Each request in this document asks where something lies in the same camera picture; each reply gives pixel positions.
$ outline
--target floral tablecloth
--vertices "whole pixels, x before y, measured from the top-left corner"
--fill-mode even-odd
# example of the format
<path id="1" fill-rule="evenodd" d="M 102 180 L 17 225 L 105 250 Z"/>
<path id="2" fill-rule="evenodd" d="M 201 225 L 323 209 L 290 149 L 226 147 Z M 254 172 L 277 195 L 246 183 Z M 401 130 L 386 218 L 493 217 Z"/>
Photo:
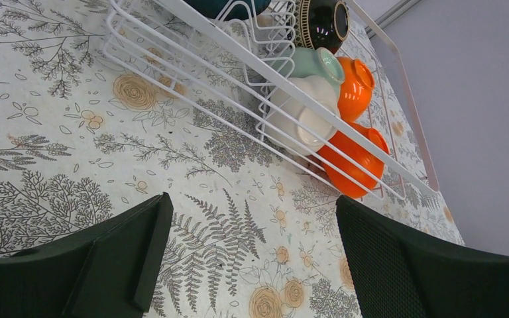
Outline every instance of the floral tablecloth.
<path id="1" fill-rule="evenodd" d="M 0 255 L 166 191 L 175 215 L 147 317 L 359 317 L 334 214 L 339 194 L 105 58 L 107 9 L 103 0 L 0 0 Z M 165 25 L 186 28 L 178 19 Z M 353 23 L 352 30 L 372 50 L 363 27 Z M 372 65 L 354 36 L 345 49 Z M 241 74 L 225 53 L 217 65 Z M 377 85 L 372 121 L 364 116 L 361 123 L 389 136 L 392 154 L 424 176 L 401 106 L 378 73 L 387 107 Z M 217 74 L 201 78 L 236 93 Z M 221 99 L 193 85 L 177 88 L 254 132 L 254 119 Z M 390 170 L 383 178 L 398 180 Z M 390 193 L 363 201 L 463 243 L 442 196 L 404 188 L 404 201 Z"/>

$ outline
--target white wire dish rack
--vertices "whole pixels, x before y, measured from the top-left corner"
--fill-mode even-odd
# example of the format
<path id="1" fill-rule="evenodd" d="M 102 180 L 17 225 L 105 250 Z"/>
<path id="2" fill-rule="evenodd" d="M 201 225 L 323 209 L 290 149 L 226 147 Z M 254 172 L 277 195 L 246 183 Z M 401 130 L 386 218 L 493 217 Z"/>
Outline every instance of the white wire dish rack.
<path id="1" fill-rule="evenodd" d="M 163 8 L 165 11 L 170 12 L 172 15 L 186 23 L 190 27 L 190 32 L 187 35 L 180 34 L 178 32 L 174 32 L 172 29 L 168 28 L 163 22 L 162 17 L 158 19 L 147 19 L 147 24 L 144 23 L 144 17 L 150 17 L 151 13 L 143 12 L 144 9 L 140 6 L 142 3 L 141 0 L 110 0 L 110 4 L 112 6 L 111 12 L 107 18 L 107 26 L 111 31 L 111 36 L 105 43 L 103 48 L 103 53 L 112 59 L 114 62 L 122 65 L 128 70 L 139 74 L 146 80 L 150 81 L 154 85 L 157 85 L 159 88 L 162 88 L 166 91 L 171 92 L 171 94 L 179 97 L 182 101 L 185 101 L 194 107 L 198 108 L 200 111 L 207 113 L 212 116 L 214 119 L 225 123 L 230 126 L 232 129 L 235 129 L 239 133 L 245 135 L 247 138 L 256 141 L 257 143 L 264 146 L 269 151 L 273 152 L 275 155 L 282 157 L 286 161 L 291 164 L 297 166 L 299 169 L 302 169 L 306 173 L 312 175 L 313 177 L 319 179 L 325 184 L 334 187 L 328 180 L 322 177 L 322 174 L 314 172 L 314 169 L 309 169 L 308 165 L 304 164 L 302 161 L 309 162 L 313 164 L 314 167 L 319 169 L 323 169 L 319 166 L 310 156 L 300 156 L 299 158 L 292 158 L 291 156 L 282 153 L 281 151 L 275 149 L 275 147 L 267 144 L 264 139 L 271 138 L 265 130 L 270 127 L 271 129 L 278 131 L 282 136 L 285 136 L 290 142 L 293 142 L 299 147 L 302 147 L 307 152 L 311 153 L 314 158 L 317 158 L 321 162 L 324 162 L 335 170 L 337 170 L 340 174 L 365 189 L 370 195 L 376 197 L 377 199 L 382 199 L 385 191 L 392 192 L 398 199 L 404 199 L 405 191 L 404 191 L 404 182 L 408 182 L 416 186 L 423 194 L 431 195 L 436 194 L 438 191 L 438 184 L 436 175 L 431 164 L 431 160 L 429 157 L 429 152 L 424 140 L 424 135 L 422 134 L 422 128 L 420 126 L 420 120 L 418 119 L 418 115 L 416 114 L 416 109 L 414 108 L 414 102 L 412 99 L 412 94 L 408 87 L 408 82 L 406 81 L 406 75 L 404 73 L 404 68 L 400 57 L 398 55 L 398 51 L 396 50 L 395 45 L 391 40 L 387 37 L 387 35 L 381 31 L 381 29 L 373 23 L 371 18 L 366 15 L 366 13 L 352 0 L 345 0 L 348 6 L 352 9 L 352 12 L 356 12 L 360 18 L 367 23 L 371 29 L 373 29 L 377 35 L 391 47 L 395 57 L 396 62 L 400 65 L 400 72 L 402 73 L 402 78 L 404 84 L 406 84 L 406 93 L 407 93 L 407 102 L 410 111 L 412 112 L 412 123 L 415 130 L 415 134 L 418 140 L 418 144 L 420 147 L 420 152 L 422 154 L 422 158 L 425 164 L 426 177 L 419 177 L 413 175 L 409 172 L 403 165 L 401 165 L 397 161 L 396 153 L 391 156 L 385 153 L 383 150 L 379 149 L 376 145 L 374 145 L 371 141 L 365 138 L 363 135 L 359 134 L 355 129 L 350 127 L 347 123 L 343 122 L 339 117 L 335 116 L 331 111 L 327 110 L 324 106 L 320 105 L 317 101 L 312 99 L 309 95 L 305 94 L 303 91 L 298 89 L 295 85 L 292 84 L 286 77 L 281 76 L 278 72 L 274 71 L 269 64 L 276 61 L 286 61 L 286 63 L 292 63 L 294 65 L 294 61 L 291 59 L 291 56 L 295 52 L 295 47 L 293 45 L 293 39 L 295 39 L 295 30 L 292 27 L 295 23 L 294 11 L 296 7 L 295 0 L 272 0 L 269 8 L 258 16 L 257 19 L 251 19 L 247 21 L 240 20 L 230 20 L 225 21 L 225 17 L 231 12 L 231 10 L 237 6 L 243 6 L 248 12 L 252 13 L 255 10 L 252 8 L 255 7 L 254 1 L 251 1 L 251 7 L 245 5 L 245 2 L 230 0 L 226 7 L 220 12 L 219 16 L 215 20 L 209 20 L 203 16 L 201 16 L 197 11 L 192 9 L 188 4 L 186 4 L 183 0 L 152 0 L 154 4 L 158 7 Z M 241 43 L 236 38 L 231 37 L 227 32 L 227 28 L 231 24 L 239 23 L 241 28 L 244 31 L 244 41 Z M 156 48 L 159 52 L 162 52 L 163 58 L 159 57 L 159 54 L 155 54 L 152 50 L 146 50 L 136 42 L 129 40 L 124 34 L 120 32 L 121 28 L 123 28 L 124 32 L 133 32 L 135 36 L 138 36 L 146 42 L 146 44 L 150 47 Z M 212 43 L 206 41 L 198 40 L 200 35 L 207 36 L 213 40 Z M 378 61 L 376 60 L 375 54 L 369 52 L 369 49 L 363 45 L 363 43 L 358 40 L 359 44 L 368 51 L 368 53 L 372 56 L 374 65 L 374 72 L 377 72 L 381 67 Z M 209 52 L 207 49 L 208 46 L 213 46 L 214 43 L 217 44 L 218 49 L 212 50 Z M 291 48 L 289 56 L 283 56 L 285 49 Z M 215 56 L 218 56 L 221 51 L 230 52 L 234 55 L 238 60 L 242 61 L 242 68 L 244 73 L 244 81 L 239 81 L 235 79 L 233 76 L 227 74 L 226 72 L 220 70 L 218 67 L 214 66 L 211 61 Z M 139 60 L 140 62 L 149 64 L 148 66 L 154 68 L 157 72 L 162 74 L 166 78 L 170 78 L 170 83 L 166 81 L 159 82 L 157 78 L 151 76 L 150 74 L 145 74 L 140 71 L 137 67 L 135 67 L 134 63 L 129 63 L 128 61 L 124 61 L 118 58 L 113 51 L 123 51 L 126 54 L 132 56 L 133 61 Z M 340 49 L 337 55 L 346 55 L 346 51 Z M 208 83 L 198 78 L 198 72 L 195 70 L 198 68 L 209 69 L 214 74 L 225 78 L 230 83 L 236 85 L 241 88 L 242 91 L 247 92 L 250 97 L 256 101 L 258 104 L 258 109 L 251 109 L 246 107 L 242 103 L 236 101 L 231 96 L 228 96 L 225 93 L 220 92 L 218 89 L 211 87 Z M 256 72 L 262 76 L 262 81 L 252 81 L 250 80 L 249 74 L 252 72 Z M 382 82 L 378 81 L 380 85 L 380 91 L 382 94 L 382 100 L 386 103 L 386 99 L 384 96 L 384 88 L 382 86 Z M 237 109 L 242 110 L 246 114 L 254 117 L 256 119 L 256 132 L 258 135 L 253 135 L 245 132 L 243 129 L 235 126 L 233 123 L 226 121 L 225 119 L 217 116 L 215 113 L 212 113 L 210 110 L 198 105 L 196 102 L 188 99 L 182 91 L 176 89 L 177 85 L 195 85 L 196 87 L 201 87 L 203 90 L 210 91 L 212 94 L 218 96 L 226 103 L 235 106 Z M 294 98 L 297 101 L 301 102 L 303 105 L 311 109 L 314 113 L 321 116 L 322 119 L 326 120 L 328 123 L 331 123 L 338 131 L 341 131 L 350 139 L 354 140 L 356 143 L 360 144 L 364 149 L 368 150 L 371 154 L 376 156 L 379 160 L 383 161 L 386 164 L 386 169 L 389 167 L 391 170 L 395 171 L 398 174 L 398 182 L 395 184 L 387 184 L 382 181 L 381 178 L 376 178 L 369 171 L 355 162 L 352 158 L 342 153 L 338 148 L 330 144 L 327 140 L 323 140 L 317 133 L 312 131 L 309 127 L 305 126 L 303 123 L 299 122 L 297 119 L 293 118 L 291 115 L 287 114 L 283 110 L 281 110 L 280 105 L 275 105 L 270 101 L 270 97 L 277 89 L 281 89 L 290 95 L 290 98 Z M 334 151 L 338 152 L 342 155 L 346 160 L 350 161 L 356 167 L 360 168 L 365 174 L 373 178 L 378 182 L 379 187 L 376 189 L 367 189 L 363 185 L 361 185 L 357 180 L 352 178 L 350 175 L 346 174 L 344 171 L 340 170 L 338 167 L 335 167 L 326 159 L 322 158 L 319 154 L 307 148 L 307 146 L 303 145 L 301 142 L 291 137 L 285 132 L 282 132 L 279 128 L 275 127 L 271 123 L 267 121 L 268 116 L 271 116 L 273 113 L 280 113 L 288 118 L 288 120 L 294 121 L 297 125 L 301 126 L 303 129 L 314 135 L 321 142 L 324 142 L 330 148 L 334 149 Z M 394 186 L 401 185 L 400 189 L 402 191 L 395 191 Z"/>

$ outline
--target orange bowl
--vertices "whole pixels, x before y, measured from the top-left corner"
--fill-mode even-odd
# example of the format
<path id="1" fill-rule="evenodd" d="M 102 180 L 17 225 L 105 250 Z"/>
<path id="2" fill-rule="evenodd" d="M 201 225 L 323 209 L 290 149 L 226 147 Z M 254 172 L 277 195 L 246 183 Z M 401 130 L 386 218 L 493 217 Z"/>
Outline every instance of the orange bowl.
<path id="1" fill-rule="evenodd" d="M 341 118 L 351 123 L 356 121 L 370 105 L 376 85 L 372 72 L 360 60 L 339 56 L 346 80 L 341 84 L 339 111 Z"/>
<path id="2" fill-rule="evenodd" d="M 356 129 L 364 137 L 368 138 L 373 144 L 385 151 L 385 153 L 389 154 L 387 142 L 385 142 L 385 139 L 379 131 L 374 128 L 363 127 L 356 123 L 349 123 L 349 125 Z M 362 167 L 366 168 L 372 175 L 377 178 L 381 178 L 385 166 L 383 161 L 376 158 L 352 139 L 348 138 L 339 131 L 329 140 L 329 142 L 352 158 L 355 162 L 358 162 Z M 377 181 L 365 174 L 365 172 L 360 170 L 354 164 L 350 163 L 350 161 L 344 159 L 344 157 L 336 153 L 330 147 L 324 146 L 318 153 L 324 159 L 344 171 L 346 174 L 354 178 L 354 180 L 360 182 L 366 188 L 373 189 L 376 186 Z M 323 167 L 325 168 L 331 182 L 345 195 L 348 195 L 353 199 L 357 199 L 367 194 L 366 190 L 362 189 L 350 179 L 337 172 L 337 170 L 328 164 L 323 163 Z"/>

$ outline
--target floral pattern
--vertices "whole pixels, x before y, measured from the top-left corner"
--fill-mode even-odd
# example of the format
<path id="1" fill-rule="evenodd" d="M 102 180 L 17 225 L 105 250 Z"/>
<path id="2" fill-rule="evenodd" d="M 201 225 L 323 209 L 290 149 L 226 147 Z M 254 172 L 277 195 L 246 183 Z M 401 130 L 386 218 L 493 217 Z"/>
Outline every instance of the floral pattern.
<path id="1" fill-rule="evenodd" d="M 192 37 L 160 5 L 138 2 L 140 21 Z M 216 72 L 152 47 L 130 25 L 119 34 L 143 51 L 115 55 L 131 69 L 106 58 L 108 8 L 104 0 L 0 0 L 0 256 L 166 191 L 175 214 L 146 317 L 360 317 L 335 218 L 338 192 L 192 107 L 187 100 L 256 134 L 252 117 L 159 61 L 193 68 L 203 83 L 257 106 Z M 353 23 L 351 30 L 344 49 L 377 71 L 379 84 L 359 122 L 380 130 L 397 160 L 424 177 L 416 139 L 364 28 Z M 227 32 L 248 35 L 238 23 Z M 208 38 L 194 38 L 207 44 L 203 54 L 218 52 Z M 252 70 L 245 78 L 228 52 L 214 65 L 236 80 L 260 81 Z M 378 189 L 383 200 L 364 197 L 364 204 L 463 243 L 441 195 L 401 184 L 390 169 L 383 180 L 406 198 Z"/>

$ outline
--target gray wall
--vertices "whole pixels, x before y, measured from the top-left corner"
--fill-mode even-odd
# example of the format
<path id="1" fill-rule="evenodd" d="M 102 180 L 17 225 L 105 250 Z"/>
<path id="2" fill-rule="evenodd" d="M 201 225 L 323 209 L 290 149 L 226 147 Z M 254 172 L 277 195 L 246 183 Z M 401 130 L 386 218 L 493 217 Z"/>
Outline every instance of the gray wall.
<path id="1" fill-rule="evenodd" d="M 385 31 L 465 244 L 509 255 L 509 1 L 423 0 Z"/>

